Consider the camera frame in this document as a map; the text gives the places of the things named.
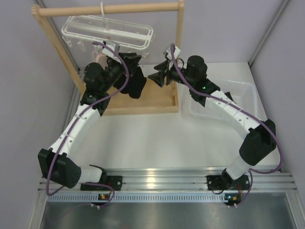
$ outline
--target white cable tie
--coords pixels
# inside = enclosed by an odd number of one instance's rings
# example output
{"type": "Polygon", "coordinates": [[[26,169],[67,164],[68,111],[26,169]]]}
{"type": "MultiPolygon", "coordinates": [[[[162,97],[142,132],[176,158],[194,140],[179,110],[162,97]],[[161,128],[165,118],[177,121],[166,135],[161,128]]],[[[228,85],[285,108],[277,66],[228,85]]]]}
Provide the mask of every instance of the white cable tie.
{"type": "Polygon", "coordinates": [[[234,120],[234,117],[237,116],[237,115],[240,113],[240,111],[242,111],[242,108],[240,108],[240,109],[232,116],[232,120],[231,120],[231,122],[230,122],[230,125],[232,125],[232,122],[233,122],[233,120],[234,120]]]}
{"type": "Polygon", "coordinates": [[[104,7],[103,7],[103,2],[101,1],[101,12],[102,12],[102,18],[103,22],[106,24],[106,29],[109,30],[109,24],[105,18],[105,13],[104,13],[104,7]]]}
{"type": "Polygon", "coordinates": [[[230,105],[231,103],[233,103],[233,101],[231,100],[230,102],[227,102],[225,105],[224,105],[224,107],[223,107],[223,111],[221,112],[221,115],[220,115],[220,117],[223,117],[223,113],[224,113],[224,109],[228,106],[228,105],[230,105]]]}

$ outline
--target black mounting plate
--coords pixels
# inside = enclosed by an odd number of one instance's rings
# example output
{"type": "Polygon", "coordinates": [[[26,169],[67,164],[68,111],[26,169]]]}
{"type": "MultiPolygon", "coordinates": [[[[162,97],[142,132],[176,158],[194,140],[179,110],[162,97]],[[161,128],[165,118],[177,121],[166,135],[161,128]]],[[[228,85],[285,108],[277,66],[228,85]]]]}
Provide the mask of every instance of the black mounting plate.
{"type": "Polygon", "coordinates": [[[240,186],[241,190],[248,190],[250,187],[250,182],[247,175],[242,175],[240,178],[235,180],[229,189],[227,188],[224,181],[221,179],[221,175],[206,176],[206,181],[208,185],[208,190],[210,191],[238,190],[238,186],[240,186]]]}
{"type": "MultiPolygon", "coordinates": [[[[111,186],[114,191],[120,191],[122,188],[122,183],[122,176],[107,176],[105,185],[111,186]]],[[[109,189],[106,187],[81,184],[81,191],[109,191],[109,189]]]]}

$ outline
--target white table surface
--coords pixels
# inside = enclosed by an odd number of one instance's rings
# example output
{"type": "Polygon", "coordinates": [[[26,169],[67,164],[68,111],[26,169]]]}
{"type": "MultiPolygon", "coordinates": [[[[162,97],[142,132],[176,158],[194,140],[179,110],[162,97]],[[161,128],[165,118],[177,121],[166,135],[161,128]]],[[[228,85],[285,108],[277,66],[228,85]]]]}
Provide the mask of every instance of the white table surface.
{"type": "MultiPolygon", "coordinates": [[[[249,66],[209,63],[208,78],[253,83],[249,66]]],[[[153,65],[143,68],[154,73],[153,65]]],[[[189,92],[178,85],[179,113],[102,116],[90,130],[74,158],[79,165],[104,168],[226,167],[239,154],[242,139],[224,121],[194,117],[189,111],[189,92]]],[[[258,98],[258,117],[266,115],[258,98]]],[[[277,149],[256,168],[275,168],[277,149]]]]}

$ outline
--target wooden dowel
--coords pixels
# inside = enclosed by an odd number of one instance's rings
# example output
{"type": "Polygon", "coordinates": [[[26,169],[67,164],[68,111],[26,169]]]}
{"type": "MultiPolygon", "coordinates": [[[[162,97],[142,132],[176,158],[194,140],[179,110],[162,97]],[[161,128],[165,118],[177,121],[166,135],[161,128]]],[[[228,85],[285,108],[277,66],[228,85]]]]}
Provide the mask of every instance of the wooden dowel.
{"type": "Polygon", "coordinates": [[[176,27],[176,43],[175,45],[181,48],[181,36],[184,17],[184,0],[179,0],[178,15],[177,15],[177,27],[176,27]]]}
{"type": "MultiPolygon", "coordinates": [[[[144,4],[125,4],[104,6],[105,14],[112,13],[141,13],[141,12],[160,12],[178,11],[179,2],[144,3],[144,4]]],[[[57,16],[76,16],[76,15],[95,15],[101,14],[100,6],[87,7],[66,7],[66,8],[42,8],[38,14],[41,17],[57,16]]]]}
{"type": "MultiPolygon", "coordinates": [[[[178,2],[178,14],[177,14],[177,27],[176,27],[176,41],[175,45],[181,48],[181,35],[184,17],[184,0],[179,0],[178,2]]],[[[173,92],[173,104],[179,104],[178,102],[178,92],[177,85],[175,82],[171,82],[172,92],[173,92]]]]}
{"type": "Polygon", "coordinates": [[[77,71],[75,70],[73,63],[71,62],[68,54],[66,53],[64,47],[62,46],[60,40],[58,39],[54,29],[52,28],[51,24],[49,23],[47,18],[42,18],[38,15],[38,11],[41,10],[39,5],[33,5],[31,8],[32,14],[38,24],[41,26],[42,30],[45,32],[47,37],[49,38],[50,42],[54,46],[56,52],[58,53],[59,57],[61,58],[62,63],[66,67],[68,73],[70,74],[72,80],[76,84],[77,88],[80,90],[81,94],[83,95],[86,86],[82,82],[80,76],[78,75],[77,71]]]}

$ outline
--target wooden base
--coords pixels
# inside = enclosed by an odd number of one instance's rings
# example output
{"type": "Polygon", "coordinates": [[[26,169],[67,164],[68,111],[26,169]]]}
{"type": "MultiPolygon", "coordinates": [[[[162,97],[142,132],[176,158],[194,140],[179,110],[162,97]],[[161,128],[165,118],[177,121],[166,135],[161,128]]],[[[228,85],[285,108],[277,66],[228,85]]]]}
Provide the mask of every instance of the wooden base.
{"type": "Polygon", "coordinates": [[[175,113],[179,111],[176,85],[160,88],[155,82],[147,83],[139,99],[132,99],[128,94],[118,93],[111,98],[104,115],[137,115],[175,113]]]}

